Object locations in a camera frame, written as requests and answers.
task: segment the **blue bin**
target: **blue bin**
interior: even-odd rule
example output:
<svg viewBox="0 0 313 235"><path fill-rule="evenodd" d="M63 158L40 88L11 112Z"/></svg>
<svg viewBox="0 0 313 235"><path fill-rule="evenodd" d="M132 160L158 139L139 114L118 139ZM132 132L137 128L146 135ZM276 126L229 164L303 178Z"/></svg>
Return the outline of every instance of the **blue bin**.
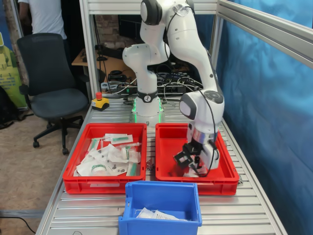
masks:
<svg viewBox="0 0 313 235"><path fill-rule="evenodd" d="M202 225L197 184L137 181L126 184L120 235L196 235ZM182 220L136 218L143 208Z"/></svg>

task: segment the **white t-shirt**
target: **white t-shirt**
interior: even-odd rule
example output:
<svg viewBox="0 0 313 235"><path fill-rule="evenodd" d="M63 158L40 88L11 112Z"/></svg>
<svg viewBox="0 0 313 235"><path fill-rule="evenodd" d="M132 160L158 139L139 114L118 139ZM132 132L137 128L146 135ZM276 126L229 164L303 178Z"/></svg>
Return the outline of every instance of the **white t-shirt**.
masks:
<svg viewBox="0 0 313 235"><path fill-rule="evenodd" d="M33 33L64 33L61 0L19 0L29 4Z"/></svg>

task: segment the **black chair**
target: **black chair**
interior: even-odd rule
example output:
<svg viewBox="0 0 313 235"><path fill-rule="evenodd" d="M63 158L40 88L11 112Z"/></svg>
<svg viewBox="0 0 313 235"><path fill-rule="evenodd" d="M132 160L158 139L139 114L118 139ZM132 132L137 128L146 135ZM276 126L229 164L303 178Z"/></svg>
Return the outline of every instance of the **black chair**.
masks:
<svg viewBox="0 0 313 235"><path fill-rule="evenodd" d="M39 147L39 138L61 129L62 153L68 154L65 145L67 128L80 129L84 120L82 116L65 117L85 109L88 100L75 88L63 39L59 34L38 33L18 39L17 44L29 78L29 87L20 86L20 93L25 95L34 114L48 121L47 129L34 137L33 146Z"/></svg>

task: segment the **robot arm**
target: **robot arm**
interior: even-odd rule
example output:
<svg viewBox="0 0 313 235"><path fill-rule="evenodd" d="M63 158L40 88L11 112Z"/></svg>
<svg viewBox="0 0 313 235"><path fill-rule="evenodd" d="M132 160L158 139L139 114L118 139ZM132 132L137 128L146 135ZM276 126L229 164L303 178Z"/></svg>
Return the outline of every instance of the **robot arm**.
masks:
<svg viewBox="0 0 313 235"><path fill-rule="evenodd" d="M198 69L203 90L184 94L180 100L180 111L192 121L189 123L188 144L175 156L181 167L189 166L198 173L194 165L198 159L192 156L200 158L209 170L218 167L219 154L214 142L222 121L224 97L216 82L209 55L199 39L191 8L192 0L143 0L140 36L145 44L126 48L123 60L136 72L136 113L145 117L159 112L157 76L147 70L148 65L165 62L166 54L171 51L177 58ZM169 48L163 42L165 28Z"/></svg>
<svg viewBox="0 0 313 235"><path fill-rule="evenodd" d="M219 153L214 143L224 112L224 97L199 39L191 8L191 0L143 0L141 16L146 24L164 24L170 51L199 71L203 90L184 94L180 100L180 111L192 121L188 125L188 143L175 156L182 168L189 166L198 173L200 159L209 170L218 167Z"/></svg>

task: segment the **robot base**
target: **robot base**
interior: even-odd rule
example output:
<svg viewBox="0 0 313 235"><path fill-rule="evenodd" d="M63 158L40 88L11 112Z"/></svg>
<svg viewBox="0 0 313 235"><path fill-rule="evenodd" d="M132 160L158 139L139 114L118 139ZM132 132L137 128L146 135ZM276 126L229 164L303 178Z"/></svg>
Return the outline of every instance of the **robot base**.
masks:
<svg viewBox="0 0 313 235"><path fill-rule="evenodd" d="M148 127L155 127L156 124L165 122L165 114L160 98L155 98L150 103L144 103L142 99L136 98L131 113L130 122L146 123Z"/></svg>

